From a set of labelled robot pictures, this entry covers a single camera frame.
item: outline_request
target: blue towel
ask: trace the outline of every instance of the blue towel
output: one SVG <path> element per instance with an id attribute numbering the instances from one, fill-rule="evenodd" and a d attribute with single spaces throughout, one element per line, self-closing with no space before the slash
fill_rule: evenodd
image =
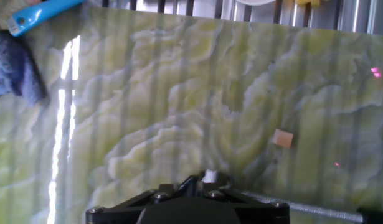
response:
<path id="1" fill-rule="evenodd" d="M 21 39 L 0 30 L 0 95 L 11 92 L 33 106 L 46 96 L 39 72 Z"/>

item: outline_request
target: yellow object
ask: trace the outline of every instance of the yellow object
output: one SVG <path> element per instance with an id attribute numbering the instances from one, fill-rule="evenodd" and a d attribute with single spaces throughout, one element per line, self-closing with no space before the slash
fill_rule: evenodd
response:
<path id="1" fill-rule="evenodd" d="M 311 0 L 311 6 L 320 6 L 320 0 Z"/>
<path id="2" fill-rule="evenodd" d="M 295 0 L 296 4 L 308 4 L 310 2 L 311 2 L 311 0 Z"/>
<path id="3" fill-rule="evenodd" d="M 311 6 L 320 6 L 320 0 L 295 0 L 296 4 L 308 4 L 310 3 Z"/>

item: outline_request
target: wooden block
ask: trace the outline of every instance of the wooden block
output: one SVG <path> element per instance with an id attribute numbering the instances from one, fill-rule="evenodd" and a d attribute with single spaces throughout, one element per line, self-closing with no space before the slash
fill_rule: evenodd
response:
<path id="1" fill-rule="evenodd" d="M 273 143 L 281 147 L 291 147 L 293 134 L 276 129 L 274 132 Z"/>

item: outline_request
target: blue utility knife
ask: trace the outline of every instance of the blue utility knife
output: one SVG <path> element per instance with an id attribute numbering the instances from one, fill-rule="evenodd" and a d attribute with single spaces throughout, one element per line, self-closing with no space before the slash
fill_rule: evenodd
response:
<path id="1" fill-rule="evenodd" d="M 84 2 L 84 0 L 48 0 L 15 12 L 6 21 L 11 35 L 18 37 L 41 22 Z"/>

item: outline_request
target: white container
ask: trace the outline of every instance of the white container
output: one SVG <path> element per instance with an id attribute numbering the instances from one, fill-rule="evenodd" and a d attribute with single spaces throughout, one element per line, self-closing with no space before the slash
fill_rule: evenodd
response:
<path id="1" fill-rule="evenodd" d="M 267 4 L 270 2 L 273 2 L 275 0 L 237 0 L 238 2 L 241 2 L 242 4 L 247 4 L 250 6 L 260 6 L 263 4 Z"/>

